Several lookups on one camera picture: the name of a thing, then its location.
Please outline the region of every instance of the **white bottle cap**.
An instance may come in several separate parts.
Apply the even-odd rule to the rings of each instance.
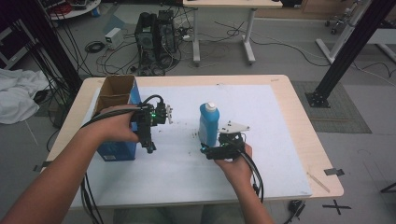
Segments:
[[[205,104],[205,109],[206,109],[207,112],[216,111],[216,105],[215,105],[215,103],[213,103],[213,102],[207,102],[207,103]]]

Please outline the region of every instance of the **cardboard box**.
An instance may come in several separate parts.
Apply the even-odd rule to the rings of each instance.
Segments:
[[[136,79],[132,75],[106,77],[99,92],[93,114],[114,105],[137,105],[141,102]],[[133,161],[136,151],[134,142],[104,142],[97,152],[104,161]]]

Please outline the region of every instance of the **person's left hand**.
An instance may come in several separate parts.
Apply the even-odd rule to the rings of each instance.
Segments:
[[[136,105],[116,105],[105,108],[100,114],[105,114],[111,110],[133,108]],[[98,120],[82,128],[91,134],[97,134],[102,141],[119,141],[119,142],[138,142],[138,136],[131,130],[132,114],[122,114],[114,117]]]

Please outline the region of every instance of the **human hand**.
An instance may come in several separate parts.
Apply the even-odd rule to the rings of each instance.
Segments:
[[[136,105],[116,105],[103,109],[100,114],[112,110],[133,108]],[[131,117],[134,112],[117,115],[114,117],[100,119],[87,125],[81,130],[97,135],[101,141],[138,142],[138,136],[131,131]]]
[[[252,148],[245,143],[245,151],[251,158]],[[215,160],[221,168],[231,185],[235,187],[250,186],[251,170],[243,157],[238,157],[233,161]]]

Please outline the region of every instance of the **white power adapter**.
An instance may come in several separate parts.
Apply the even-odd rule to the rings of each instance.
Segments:
[[[116,49],[124,40],[123,34],[120,28],[112,29],[107,35],[105,35],[107,46],[110,49]]]

